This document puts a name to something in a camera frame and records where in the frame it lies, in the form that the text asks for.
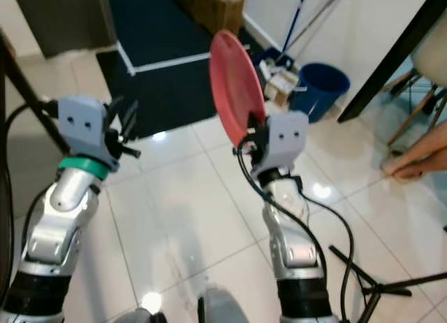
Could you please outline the pink round plate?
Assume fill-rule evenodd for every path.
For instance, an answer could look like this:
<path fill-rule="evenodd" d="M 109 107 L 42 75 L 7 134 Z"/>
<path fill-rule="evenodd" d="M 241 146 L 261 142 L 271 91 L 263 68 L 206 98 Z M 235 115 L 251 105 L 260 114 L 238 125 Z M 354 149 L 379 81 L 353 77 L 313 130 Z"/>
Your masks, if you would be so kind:
<path fill-rule="evenodd" d="M 233 146 L 250 128 L 265 124 L 265 100 L 258 74 L 242 42 L 220 30 L 210 46 L 210 81 L 217 115 Z"/>

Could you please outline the dark carpet mat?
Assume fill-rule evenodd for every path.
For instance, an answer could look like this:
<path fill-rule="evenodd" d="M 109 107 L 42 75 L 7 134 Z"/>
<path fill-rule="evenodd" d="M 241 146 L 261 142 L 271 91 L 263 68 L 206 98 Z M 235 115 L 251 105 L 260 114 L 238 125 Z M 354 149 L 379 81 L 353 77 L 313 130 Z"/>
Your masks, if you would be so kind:
<path fill-rule="evenodd" d="M 212 35 L 175 0 L 109 0 L 122 51 L 96 55 L 112 99 L 138 102 L 140 137 L 214 117 L 207 60 L 139 71 L 210 51 Z"/>

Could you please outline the small white carton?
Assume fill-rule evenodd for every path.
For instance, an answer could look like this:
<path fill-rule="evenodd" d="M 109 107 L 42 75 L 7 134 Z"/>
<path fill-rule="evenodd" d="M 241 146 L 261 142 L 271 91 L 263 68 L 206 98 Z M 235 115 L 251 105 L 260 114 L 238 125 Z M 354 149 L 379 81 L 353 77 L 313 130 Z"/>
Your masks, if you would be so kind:
<path fill-rule="evenodd" d="M 285 67 L 274 66 L 268 62 L 261 62 L 258 67 L 262 80 L 264 80 L 262 90 L 266 99 L 272 100 L 279 106 L 284 106 L 288 96 L 297 86 L 298 75 Z"/>

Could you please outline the blue plastic bucket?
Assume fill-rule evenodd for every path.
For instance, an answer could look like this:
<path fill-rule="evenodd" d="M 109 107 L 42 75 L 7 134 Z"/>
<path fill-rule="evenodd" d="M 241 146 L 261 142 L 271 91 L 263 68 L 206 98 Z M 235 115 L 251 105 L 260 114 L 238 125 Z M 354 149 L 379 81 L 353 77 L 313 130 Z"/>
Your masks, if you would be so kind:
<path fill-rule="evenodd" d="M 339 68 L 324 63 L 305 64 L 299 70 L 289 108 L 306 113 L 310 124 L 316 124 L 350 86 L 349 77 Z"/>

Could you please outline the thin black table leg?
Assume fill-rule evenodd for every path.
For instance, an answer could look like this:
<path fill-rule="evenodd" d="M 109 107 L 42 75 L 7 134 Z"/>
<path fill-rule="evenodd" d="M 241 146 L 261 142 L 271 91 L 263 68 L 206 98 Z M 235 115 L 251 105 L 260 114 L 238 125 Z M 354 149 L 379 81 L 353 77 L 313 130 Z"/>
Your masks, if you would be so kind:
<path fill-rule="evenodd" d="M 31 83 L 29 83 L 25 77 L 19 64 L 15 61 L 12 45 L 3 34 L 0 34 L 0 44 L 0 69 L 2 74 L 13 84 L 14 89 L 24 100 L 24 103 L 19 107 L 19 110 L 13 109 L 13 113 L 10 113 L 6 118 L 6 121 L 4 121 L 3 143 L 6 144 L 8 141 L 9 131 L 10 128 L 12 128 L 15 118 L 23 109 L 28 108 L 41 123 L 42 128 L 45 129 L 58 151 L 64 156 L 67 156 L 67 154 L 70 153 L 69 146 L 60 134 L 57 125 L 53 122 L 53 117 L 45 112 L 45 107 L 49 102 L 44 101 L 42 97 L 36 93 L 34 87 L 31 86 Z"/>

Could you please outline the dark grey door panel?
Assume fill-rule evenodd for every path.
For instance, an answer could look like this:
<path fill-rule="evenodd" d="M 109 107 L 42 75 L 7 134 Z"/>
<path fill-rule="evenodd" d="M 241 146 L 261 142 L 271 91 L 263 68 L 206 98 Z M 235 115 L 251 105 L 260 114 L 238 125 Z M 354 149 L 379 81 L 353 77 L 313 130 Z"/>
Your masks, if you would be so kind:
<path fill-rule="evenodd" d="M 44 58 L 118 42 L 109 0 L 16 0 Z"/>

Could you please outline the brown cardboard box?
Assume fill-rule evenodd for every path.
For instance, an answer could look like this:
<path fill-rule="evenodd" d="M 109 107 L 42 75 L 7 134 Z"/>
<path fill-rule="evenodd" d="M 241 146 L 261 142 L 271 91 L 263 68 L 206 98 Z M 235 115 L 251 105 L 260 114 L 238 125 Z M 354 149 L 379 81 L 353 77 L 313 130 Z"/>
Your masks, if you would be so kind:
<path fill-rule="evenodd" d="M 244 0 L 175 0 L 189 18 L 211 35 L 228 30 L 239 35 L 243 24 Z"/>

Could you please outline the thick black table leg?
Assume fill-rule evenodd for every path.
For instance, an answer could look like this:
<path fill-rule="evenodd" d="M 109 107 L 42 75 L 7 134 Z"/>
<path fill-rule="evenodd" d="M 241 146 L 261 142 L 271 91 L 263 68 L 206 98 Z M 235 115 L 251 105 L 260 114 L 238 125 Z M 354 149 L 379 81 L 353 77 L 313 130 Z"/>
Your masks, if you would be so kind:
<path fill-rule="evenodd" d="M 409 25 L 384 55 L 357 95 L 345 106 L 337 118 L 339 124 L 360 116 L 372 99 L 383 89 L 384 84 L 396 72 L 400 64 L 419 46 L 431 29 L 437 25 L 441 16 L 447 12 L 447 0 L 425 0 Z"/>

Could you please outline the person bare foot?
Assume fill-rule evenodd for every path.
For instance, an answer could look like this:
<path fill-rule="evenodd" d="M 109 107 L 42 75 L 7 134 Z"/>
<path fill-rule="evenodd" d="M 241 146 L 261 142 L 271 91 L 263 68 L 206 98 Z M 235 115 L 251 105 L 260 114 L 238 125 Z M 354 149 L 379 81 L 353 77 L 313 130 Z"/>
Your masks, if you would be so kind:
<path fill-rule="evenodd" d="M 447 171 L 447 121 L 425 132 L 405 152 L 383 161 L 384 175 L 415 180 L 427 173 Z"/>

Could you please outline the grey right robot foot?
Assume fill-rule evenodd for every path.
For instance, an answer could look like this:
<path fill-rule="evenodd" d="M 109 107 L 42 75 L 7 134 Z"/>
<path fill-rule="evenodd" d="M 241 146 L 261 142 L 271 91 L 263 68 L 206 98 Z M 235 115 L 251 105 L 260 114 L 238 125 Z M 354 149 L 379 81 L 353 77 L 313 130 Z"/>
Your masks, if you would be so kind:
<path fill-rule="evenodd" d="M 198 323 L 250 323 L 232 292 L 210 287 L 198 298 Z"/>

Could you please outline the grey robot foot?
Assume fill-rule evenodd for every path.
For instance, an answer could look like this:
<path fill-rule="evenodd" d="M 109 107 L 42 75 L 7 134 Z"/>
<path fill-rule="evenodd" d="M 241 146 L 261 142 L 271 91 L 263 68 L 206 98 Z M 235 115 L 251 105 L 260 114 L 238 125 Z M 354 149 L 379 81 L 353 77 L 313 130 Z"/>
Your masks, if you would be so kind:
<path fill-rule="evenodd" d="M 161 311 L 153 313 L 153 311 L 138 308 L 116 317 L 110 323 L 168 323 L 168 320 Z"/>
<path fill-rule="evenodd" d="M 198 298 L 198 323 L 250 323 L 232 292 L 210 287 Z"/>

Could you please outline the grey left robot foot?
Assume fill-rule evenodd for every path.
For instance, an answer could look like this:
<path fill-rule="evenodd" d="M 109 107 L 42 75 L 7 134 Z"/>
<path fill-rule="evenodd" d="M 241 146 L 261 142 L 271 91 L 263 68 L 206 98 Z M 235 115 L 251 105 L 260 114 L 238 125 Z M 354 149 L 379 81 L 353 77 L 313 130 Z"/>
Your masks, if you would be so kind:
<path fill-rule="evenodd" d="M 110 323 L 168 323 L 168 320 L 161 311 L 153 313 L 153 311 L 138 308 L 116 317 Z"/>

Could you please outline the wooden legged chair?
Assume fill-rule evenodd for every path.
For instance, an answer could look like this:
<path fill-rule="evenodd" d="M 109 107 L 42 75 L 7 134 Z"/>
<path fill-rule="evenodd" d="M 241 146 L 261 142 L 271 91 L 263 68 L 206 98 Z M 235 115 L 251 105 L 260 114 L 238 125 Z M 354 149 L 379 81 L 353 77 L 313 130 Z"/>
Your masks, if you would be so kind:
<path fill-rule="evenodd" d="M 429 29 L 424 39 L 416 46 L 411 55 L 413 67 L 408 73 L 400 75 L 383 87 L 390 95 L 399 96 L 406 89 L 420 79 L 428 79 L 431 87 L 424 99 L 409 113 L 402 125 L 387 141 L 390 146 L 399 138 L 415 117 L 421 113 L 435 112 L 428 129 L 434 128 L 439 121 L 440 114 L 447 108 L 447 11 L 441 14 L 437 23 Z"/>

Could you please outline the black tripod stand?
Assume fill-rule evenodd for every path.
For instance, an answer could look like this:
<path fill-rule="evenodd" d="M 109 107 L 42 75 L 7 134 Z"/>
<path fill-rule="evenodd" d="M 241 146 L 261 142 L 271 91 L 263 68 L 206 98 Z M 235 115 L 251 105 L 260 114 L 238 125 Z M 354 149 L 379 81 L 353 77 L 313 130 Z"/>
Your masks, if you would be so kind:
<path fill-rule="evenodd" d="M 396 296 L 412 296 L 412 292 L 409 291 L 410 287 L 416 287 L 416 285 L 422 285 L 426 282 L 435 282 L 441 280 L 447 280 L 447 271 L 441 272 L 440 274 L 424 276 L 424 278 L 412 278 L 408 280 L 403 280 L 399 282 L 389 282 L 388 284 L 383 284 L 382 282 L 374 281 L 374 279 L 364 272 L 360 266 L 355 265 L 353 262 L 349 261 L 349 258 L 342 252 L 340 252 L 337 247 L 330 245 L 329 250 L 335 253 L 339 259 L 347 266 L 348 271 L 355 272 L 361 280 L 368 282 L 369 287 L 363 287 L 361 285 L 361 292 L 363 295 L 370 295 L 368 303 L 365 305 L 360 317 L 356 319 L 356 323 L 368 323 L 371 316 L 376 309 L 380 298 L 384 294 L 392 294 Z"/>

